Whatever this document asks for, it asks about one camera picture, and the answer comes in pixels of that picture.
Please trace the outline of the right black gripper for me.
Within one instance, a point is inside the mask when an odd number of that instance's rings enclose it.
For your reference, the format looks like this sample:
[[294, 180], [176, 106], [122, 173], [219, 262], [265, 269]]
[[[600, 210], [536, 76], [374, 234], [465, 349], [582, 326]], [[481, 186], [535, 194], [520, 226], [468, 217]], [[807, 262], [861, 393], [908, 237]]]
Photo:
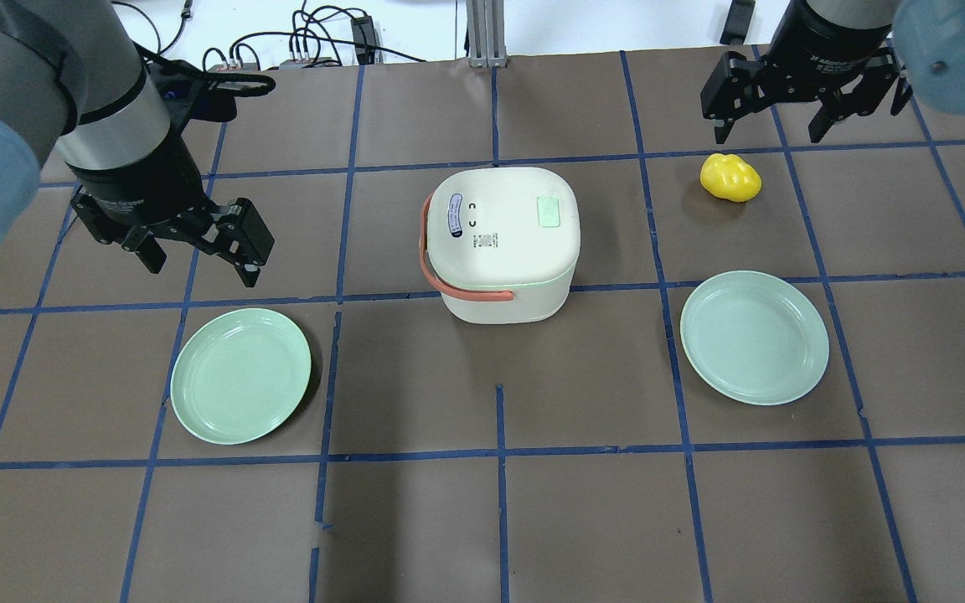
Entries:
[[756, 106], [805, 103], [821, 107], [808, 125], [811, 142], [850, 116], [870, 116], [890, 90], [890, 115], [908, 106], [912, 87], [895, 51], [885, 49], [885, 29], [813, 29], [784, 24], [761, 59], [725, 51], [700, 91], [702, 118], [723, 145], [735, 123]]

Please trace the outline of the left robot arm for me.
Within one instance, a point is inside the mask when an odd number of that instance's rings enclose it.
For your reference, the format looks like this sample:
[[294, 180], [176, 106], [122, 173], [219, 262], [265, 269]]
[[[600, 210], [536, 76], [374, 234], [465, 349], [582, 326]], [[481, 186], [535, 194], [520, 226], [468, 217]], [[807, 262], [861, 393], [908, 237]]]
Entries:
[[238, 99], [275, 85], [158, 56], [130, 39], [108, 1], [0, 1], [0, 245], [57, 154], [80, 184], [70, 205], [96, 243], [157, 274], [161, 241], [180, 241], [255, 286], [272, 233], [249, 199], [212, 201], [183, 130], [229, 122]]

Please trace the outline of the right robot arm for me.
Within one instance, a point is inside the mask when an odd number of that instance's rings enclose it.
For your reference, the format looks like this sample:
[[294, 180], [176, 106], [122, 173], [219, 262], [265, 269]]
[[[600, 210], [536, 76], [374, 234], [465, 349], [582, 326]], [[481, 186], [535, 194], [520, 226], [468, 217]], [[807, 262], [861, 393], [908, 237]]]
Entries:
[[965, 115], [965, 1], [790, 1], [767, 51], [726, 51], [700, 91], [719, 144], [750, 114], [817, 103], [811, 142], [886, 95], [890, 114], [912, 99]]

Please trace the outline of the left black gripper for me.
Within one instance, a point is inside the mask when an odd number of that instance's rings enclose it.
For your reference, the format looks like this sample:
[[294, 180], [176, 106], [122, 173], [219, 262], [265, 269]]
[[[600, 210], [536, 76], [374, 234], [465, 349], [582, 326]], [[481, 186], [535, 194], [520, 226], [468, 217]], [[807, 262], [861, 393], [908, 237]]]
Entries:
[[119, 245], [154, 275], [166, 262], [161, 241], [177, 241], [225, 260], [252, 289], [275, 244], [251, 199], [218, 205], [203, 180], [86, 183], [70, 206], [97, 244]]

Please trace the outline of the green plate near right arm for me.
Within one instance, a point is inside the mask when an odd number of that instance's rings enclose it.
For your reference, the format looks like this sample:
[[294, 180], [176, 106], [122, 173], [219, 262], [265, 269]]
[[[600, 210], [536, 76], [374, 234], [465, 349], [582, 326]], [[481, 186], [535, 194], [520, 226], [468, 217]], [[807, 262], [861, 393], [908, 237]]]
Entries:
[[723, 272], [696, 286], [683, 306], [680, 337], [702, 381], [758, 407], [811, 393], [830, 358], [815, 305], [794, 285], [759, 271]]

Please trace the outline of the green plate near left arm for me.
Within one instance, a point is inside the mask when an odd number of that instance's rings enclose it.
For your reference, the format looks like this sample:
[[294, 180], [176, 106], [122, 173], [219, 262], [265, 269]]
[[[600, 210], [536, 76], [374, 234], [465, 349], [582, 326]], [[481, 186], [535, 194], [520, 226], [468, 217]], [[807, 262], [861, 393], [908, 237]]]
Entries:
[[169, 400], [190, 435], [237, 446], [288, 420], [311, 370], [309, 341], [292, 319], [265, 308], [234, 310], [204, 324], [181, 348]]

